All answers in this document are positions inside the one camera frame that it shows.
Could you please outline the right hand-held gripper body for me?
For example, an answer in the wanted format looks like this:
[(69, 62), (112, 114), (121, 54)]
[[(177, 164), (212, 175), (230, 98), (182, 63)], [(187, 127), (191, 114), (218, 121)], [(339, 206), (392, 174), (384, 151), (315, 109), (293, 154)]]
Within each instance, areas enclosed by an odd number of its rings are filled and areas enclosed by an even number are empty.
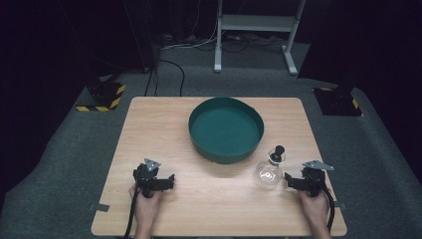
[(316, 197), (321, 190), (326, 191), (325, 173), (334, 167), (319, 160), (304, 162), (303, 166), (299, 190), (309, 192), (311, 197)]

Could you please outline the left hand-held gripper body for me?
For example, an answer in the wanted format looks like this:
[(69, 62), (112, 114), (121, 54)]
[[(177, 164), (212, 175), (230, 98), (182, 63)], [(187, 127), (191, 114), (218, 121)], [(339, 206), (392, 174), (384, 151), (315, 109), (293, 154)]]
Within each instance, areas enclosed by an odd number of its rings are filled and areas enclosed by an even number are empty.
[(150, 198), (153, 192), (160, 191), (162, 184), (168, 183), (165, 179), (157, 178), (159, 166), (159, 162), (146, 158), (144, 163), (133, 171), (135, 195), (141, 193), (144, 197)]

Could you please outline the glass flask with black stopper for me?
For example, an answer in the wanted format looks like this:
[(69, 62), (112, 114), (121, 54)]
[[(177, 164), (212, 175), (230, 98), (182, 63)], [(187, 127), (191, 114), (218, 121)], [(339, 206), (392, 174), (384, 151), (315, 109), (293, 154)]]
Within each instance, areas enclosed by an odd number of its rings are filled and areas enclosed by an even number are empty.
[(286, 160), (286, 150), (276, 145), (268, 152), (268, 157), (256, 166), (259, 184), (267, 190), (273, 189), (283, 178), (282, 164)]

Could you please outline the green round basin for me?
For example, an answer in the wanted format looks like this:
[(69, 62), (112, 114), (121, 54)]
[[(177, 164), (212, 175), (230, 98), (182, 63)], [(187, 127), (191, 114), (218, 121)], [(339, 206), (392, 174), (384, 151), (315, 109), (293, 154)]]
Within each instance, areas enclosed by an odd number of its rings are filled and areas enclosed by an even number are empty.
[(188, 120), (190, 139), (206, 159), (231, 164), (250, 156), (265, 131), (260, 114), (233, 98), (213, 98), (199, 104)]

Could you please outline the person's right hand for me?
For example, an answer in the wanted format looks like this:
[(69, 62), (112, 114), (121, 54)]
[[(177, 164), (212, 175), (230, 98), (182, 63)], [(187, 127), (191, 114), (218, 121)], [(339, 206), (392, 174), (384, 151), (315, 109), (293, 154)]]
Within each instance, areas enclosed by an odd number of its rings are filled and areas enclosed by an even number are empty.
[(324, 192), (310, 197), (304, 191), (298, 191), (307, 220), (314, 233), (327, 231), (326, 217), (329, 210), (328, 199)]

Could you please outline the person's left hand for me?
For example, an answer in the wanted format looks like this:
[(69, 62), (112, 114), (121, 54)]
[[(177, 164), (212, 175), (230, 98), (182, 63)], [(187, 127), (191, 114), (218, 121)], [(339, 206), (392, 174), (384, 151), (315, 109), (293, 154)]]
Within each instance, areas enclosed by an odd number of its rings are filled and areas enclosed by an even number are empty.
[(137, 222), (137, 231), (150, 232), (159, 208), (161, 191), (154, 192), (150, 198), (138, 194), (135, 203), (134, 216)]

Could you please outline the black yellow striped stand base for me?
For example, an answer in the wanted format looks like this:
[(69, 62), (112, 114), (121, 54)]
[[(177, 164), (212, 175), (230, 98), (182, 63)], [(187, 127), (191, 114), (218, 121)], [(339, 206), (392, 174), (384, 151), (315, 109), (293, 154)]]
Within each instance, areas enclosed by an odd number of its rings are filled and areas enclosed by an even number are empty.
[(75, 107), (79, 112), (109, 112), (116, 109), (125, 85), (109, 80), (96, 80), (87, 84), (78, 97)]
[(361, 117), (357, 100), (351, 95), (352, 87), (338, 85), (332, 88), (313, 88), (317, 103), (324, 116)]

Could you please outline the white metal stand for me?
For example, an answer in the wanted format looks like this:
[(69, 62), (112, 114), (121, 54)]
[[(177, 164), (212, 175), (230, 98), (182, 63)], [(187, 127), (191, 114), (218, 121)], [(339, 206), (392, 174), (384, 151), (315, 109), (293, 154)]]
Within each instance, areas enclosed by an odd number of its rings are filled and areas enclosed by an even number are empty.
[(299, 71), (295, 65), (291, 49), (302, 19), (307, 0), (299, 0), (294, 16), (262, 16), (224, 14), (223, 0), (217, 0), (217, 33), (214, 55), (214, 72), (222, 71), (222, 35), (225, 31), (258, 31), (288, 33), (289, 38), (281, 51), (285, 57), (287, 68), (291, 75), (296, 76)]

